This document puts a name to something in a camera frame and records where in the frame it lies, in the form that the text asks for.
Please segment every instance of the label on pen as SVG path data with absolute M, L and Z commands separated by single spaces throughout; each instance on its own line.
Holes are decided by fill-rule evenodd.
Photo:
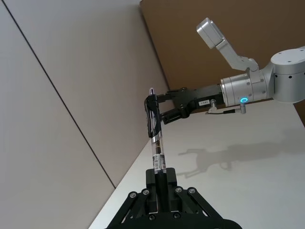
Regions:
M 165 156 L 162 154 L 155 154 L 152 156 L 154 173 L 166 173 Z

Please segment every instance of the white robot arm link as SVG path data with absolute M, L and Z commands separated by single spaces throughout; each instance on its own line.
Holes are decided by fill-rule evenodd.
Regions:
M 216 47 L 233 69 L 245 73 L 221 80 L 226 106 L 267 98 L 296 103 L 305 99 L 305 47 L 278 52 L 259 69 L 254 59 L 238 56 L 218 27 L 206 18 L 197 32 L 210 49 Z

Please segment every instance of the cardboard box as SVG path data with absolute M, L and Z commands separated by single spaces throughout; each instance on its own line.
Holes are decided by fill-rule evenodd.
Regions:
M 206 17 L 238 55 L 254 58 L 261 69 L 275 53 L 305 45 L 301 0 L 142 0 L 140 6 L 170 89 L 199 88 L 241 73 L 197 34 Z M 304 107 L 297 106 L 300 114 Z

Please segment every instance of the white wall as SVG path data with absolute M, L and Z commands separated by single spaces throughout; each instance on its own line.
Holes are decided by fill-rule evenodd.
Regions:
M 87 228 L 113 190 L 0 2 L 0 228 Z
M 148 140 L 149 88 L 167 90 L 139 0 L 6 2 L 117 185 Z

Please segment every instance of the blue led ring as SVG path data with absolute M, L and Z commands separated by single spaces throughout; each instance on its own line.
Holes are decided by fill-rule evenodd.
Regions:
M 246 98 L 246 97 L 241 98 L 240 102 L 244 104 L 244 103 L 248 102 L 248 98 Z

